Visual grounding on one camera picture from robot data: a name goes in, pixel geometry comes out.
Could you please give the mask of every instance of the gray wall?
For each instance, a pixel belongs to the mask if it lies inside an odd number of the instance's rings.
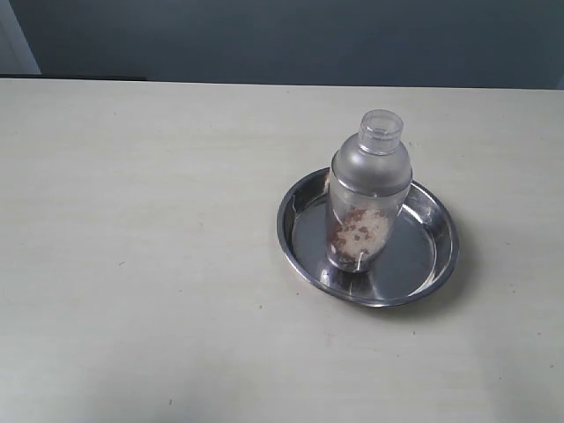
[[[554,88],[564,2],[11,0],[44,74]]]

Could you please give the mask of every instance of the white table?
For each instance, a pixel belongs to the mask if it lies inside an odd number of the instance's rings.
[[[275,227],[372,108],[461,241],[389,310]],[[0,421],[563,421],[563,163],[563,92],[0,80]]]

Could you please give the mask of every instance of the round metal dish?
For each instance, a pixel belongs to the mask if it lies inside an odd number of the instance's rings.
[[[278,239],[290,264],[322,291],[369,307],[419,300],[449,278],[458,256],[455,224],[442,203],[412,182],[386,248],[367,273],[346,273],[325,255],[325,199],[329,169],[309,174],[278,210]]]

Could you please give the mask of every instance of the clear plastic shaker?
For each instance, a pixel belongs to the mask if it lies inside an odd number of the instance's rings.
[[[367,271],[390,237],[412,182],[403,128],[395,113],[373,110],[333,156],[327,257],[342,271]]]

